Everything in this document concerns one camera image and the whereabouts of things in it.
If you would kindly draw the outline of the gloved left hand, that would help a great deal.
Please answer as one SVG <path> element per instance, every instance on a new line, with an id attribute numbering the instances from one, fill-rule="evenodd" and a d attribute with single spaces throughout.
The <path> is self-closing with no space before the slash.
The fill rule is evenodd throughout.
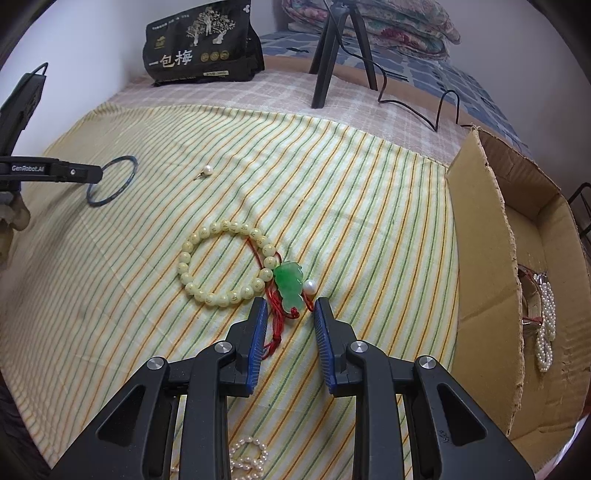
<path id="1" fill-rule="evenodd" d="M 30 212 L 20 193 L 1 193 L 0 260 L 5 264 L 15 231 L 24 230 L 30 222 Z"/>

